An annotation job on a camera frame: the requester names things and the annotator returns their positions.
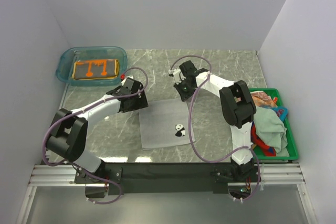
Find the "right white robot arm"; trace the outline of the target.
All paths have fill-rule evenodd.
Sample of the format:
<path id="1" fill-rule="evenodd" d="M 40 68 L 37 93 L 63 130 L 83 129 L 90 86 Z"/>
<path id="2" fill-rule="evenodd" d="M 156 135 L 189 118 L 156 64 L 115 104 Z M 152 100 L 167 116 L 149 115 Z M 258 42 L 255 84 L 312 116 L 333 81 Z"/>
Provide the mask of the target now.
<path id="1" fill-rule="evenodd" d="M 218 77 L 207 69 L 197 69 L 189 60 L 178 69 L 170 69 L 173 87 L 178 91 L 181 100 L 191 98 L 188 125 L 191 124 L 193 103 L 200 89 L 219 97 L 222 114 L 230 125 L 233 151 L 230 163 L 216 176 L 228 182 L 242 182 L 249 177 L 254 169 L 254 158 L 251 149 L 251 127 L 256 113 L 256 106 L 245 81 L 229 81 Z"/>

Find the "orange and grey towel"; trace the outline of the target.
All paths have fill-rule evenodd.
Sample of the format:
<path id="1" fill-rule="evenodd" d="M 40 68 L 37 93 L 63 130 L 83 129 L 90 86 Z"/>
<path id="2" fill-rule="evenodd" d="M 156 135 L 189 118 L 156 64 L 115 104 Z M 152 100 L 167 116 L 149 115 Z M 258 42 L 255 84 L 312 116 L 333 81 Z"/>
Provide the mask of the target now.
<path id="1" fill-rule="evenodd" d="M 119 61 L 116 59 L 80 60 L 73 65 L 74 80 L 109 80 L 119 74 Z"/>

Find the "green plastic tray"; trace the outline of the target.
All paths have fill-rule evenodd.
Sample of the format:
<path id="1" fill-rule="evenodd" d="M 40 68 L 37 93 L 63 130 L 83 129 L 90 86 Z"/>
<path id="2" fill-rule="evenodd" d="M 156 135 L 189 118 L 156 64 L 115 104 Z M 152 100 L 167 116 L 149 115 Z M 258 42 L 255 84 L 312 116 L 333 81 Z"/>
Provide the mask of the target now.
<path id="1" fill-rule="evenodd" d="M 264 91 L 269 96 L 271 96 L 271 98 L 276 102 L 277 107 L 279 107 L 279 106 L 285 107 L 279 91 L 275 88 L 250 88 L 249 90 L 250 90 L 250 92 Z M 278 160 L 278 161 L 295 161 L 299 158 L 299 152 L 297 150 L 295 139 L 294 139 L 294 136 L 293 136 L 290 124 L 289 124 L 288 114 L 287 114 L 287 116 L 284 120 L 284 125 L 287 128 L 286 137 L 287 137 L 287 141 L 288 141 L 287 151 L 289 153 L 289 157 L 265 156 L 262 149 L 252 141 L 252 143 L 254 144 L 254 151 L 256 152 L 256 154 L 258 155 L 258 157 L 260 159 L 269 160 L 269 161 L 275 161 L 275 160 Z"/>

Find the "brown patterned towel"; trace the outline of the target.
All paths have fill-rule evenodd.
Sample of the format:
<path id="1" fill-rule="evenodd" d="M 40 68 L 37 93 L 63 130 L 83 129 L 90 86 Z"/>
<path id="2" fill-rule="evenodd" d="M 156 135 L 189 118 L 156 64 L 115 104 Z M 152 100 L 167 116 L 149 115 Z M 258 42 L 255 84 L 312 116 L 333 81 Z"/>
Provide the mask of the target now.
<path id="1" fill-rule="evenodd" d="M 264 91 L 253 91 L 250 94 L 256 106 L 277 107 L 276 102 Z"/>

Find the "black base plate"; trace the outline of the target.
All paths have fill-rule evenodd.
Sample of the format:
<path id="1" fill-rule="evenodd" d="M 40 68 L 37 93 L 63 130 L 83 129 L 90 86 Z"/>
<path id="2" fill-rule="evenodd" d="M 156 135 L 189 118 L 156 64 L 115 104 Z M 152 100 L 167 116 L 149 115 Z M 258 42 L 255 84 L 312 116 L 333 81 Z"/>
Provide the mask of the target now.
<path id="1" fill-rule="evenodd" d="M 226 194 L 230 183 L 260 180 L 253 161 L 234 163 L 104 163 L 92 176 L 76 169 L 75 184 L 88 198 L 142 193 Z"/>

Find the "red and blue cloth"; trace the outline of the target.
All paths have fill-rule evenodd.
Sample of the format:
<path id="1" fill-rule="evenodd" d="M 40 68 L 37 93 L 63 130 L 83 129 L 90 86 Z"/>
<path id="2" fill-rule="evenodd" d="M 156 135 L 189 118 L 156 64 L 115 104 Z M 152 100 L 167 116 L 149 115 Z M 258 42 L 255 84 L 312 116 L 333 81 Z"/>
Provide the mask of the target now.
<path id="1" fill-rule="evenodd" d="M 288 110 L 285 108 L 285 107 L 282 107 L 282 106 L 279 106 L 279 107 L 276 107 L 276 108 L 269 108 L 269 109 L 272 109 L 274 110 L 277 115 L 279 116 L 279 118 L 283 121 L 284 123 L 284 120 L 288 114 Z M 252 141 L 258 145 L 265 156 L 277 156 L 276 155 L 276 152 L 275 152 L 275 149 L 273 147 L 270 147 L 268 145 L 266 145 L 256 134 L 256 127 L 254 125 L 254 122 L 253 122 L 253 126 L 251 128 L 251 139 Z"/>

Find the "pale green towel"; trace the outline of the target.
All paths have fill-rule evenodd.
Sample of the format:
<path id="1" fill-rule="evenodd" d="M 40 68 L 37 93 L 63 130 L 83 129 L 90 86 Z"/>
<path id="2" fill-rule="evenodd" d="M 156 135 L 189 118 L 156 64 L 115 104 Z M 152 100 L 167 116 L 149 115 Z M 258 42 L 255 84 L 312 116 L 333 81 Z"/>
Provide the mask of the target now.
<path id="1" fill-rule="evenodd" d="M 254 125 L 257 136 L 266 145 L 273 147 L 277 156 L 289 156 L 287 151 L 287 129 L 274 110 L 258 107 L 254 115 Z"/>

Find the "aluminium rail frame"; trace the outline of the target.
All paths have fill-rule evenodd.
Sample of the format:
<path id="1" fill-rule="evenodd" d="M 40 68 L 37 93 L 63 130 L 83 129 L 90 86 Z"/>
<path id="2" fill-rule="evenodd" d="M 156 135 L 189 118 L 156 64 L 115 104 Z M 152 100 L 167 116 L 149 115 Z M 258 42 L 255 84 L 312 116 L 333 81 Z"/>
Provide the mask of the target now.
<path id="1" fill-rule="evenodd" d="M 296 185 L 308 223 L 318 222 L 299 163 L 261 164 L 260 171 L 261 182 L 259 185 L 261 188 L 264 188 L 265 186 Z M 34 166 L 16 222 L 27 222 L 38 187 L 103 186 L 98 183 L 76 183 L 75 179 L 77 177 L 77 172 L 70 165 L 61 165 L 57 167 L 50 167 L 47 165 Z"/>

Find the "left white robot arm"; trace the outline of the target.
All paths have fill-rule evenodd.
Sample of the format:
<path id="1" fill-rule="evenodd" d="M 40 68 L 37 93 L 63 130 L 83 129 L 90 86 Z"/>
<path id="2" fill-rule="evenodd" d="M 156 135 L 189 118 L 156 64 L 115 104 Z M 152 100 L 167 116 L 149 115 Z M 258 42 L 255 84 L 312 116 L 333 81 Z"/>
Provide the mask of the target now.
<path id="1" fill-rule="evenodd" d="M 99 100 L 72 111 L 60 109 L 43 141 L 47 150 L 61 156 L 64 161 L 87 171 L 93 183 L 109 178 L 106 162 L 86 149 L 89 127 L 117 113 L 126 113 L 148 107 L 145 85 L 127 77 L 122 85 L 107 92 Z"/>

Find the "teal transparent plastic bin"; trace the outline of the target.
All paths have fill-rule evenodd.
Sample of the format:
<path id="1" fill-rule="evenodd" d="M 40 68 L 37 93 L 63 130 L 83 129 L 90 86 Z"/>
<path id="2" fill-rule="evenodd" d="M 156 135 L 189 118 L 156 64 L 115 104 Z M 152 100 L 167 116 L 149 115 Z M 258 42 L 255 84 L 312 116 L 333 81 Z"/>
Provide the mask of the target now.
<path id="1" fill-rule="evenodd" d="M 117 75 L 110 79 L 93 79 L 76 80 L 73 78 L 74 67 L 77 61 L 88 60 L 116 60 Z M 115 46 L 107 47 L 74 47 L 65 51 L 60 57 L 59 64 L 56 70 L 56 77 L 59 81 L 71 86 L 94 87 L 94 86 L 112 86 L 118 85 L 121 82 L 120 76 L 128 68 L 127 53 L 124 49 Z"/>

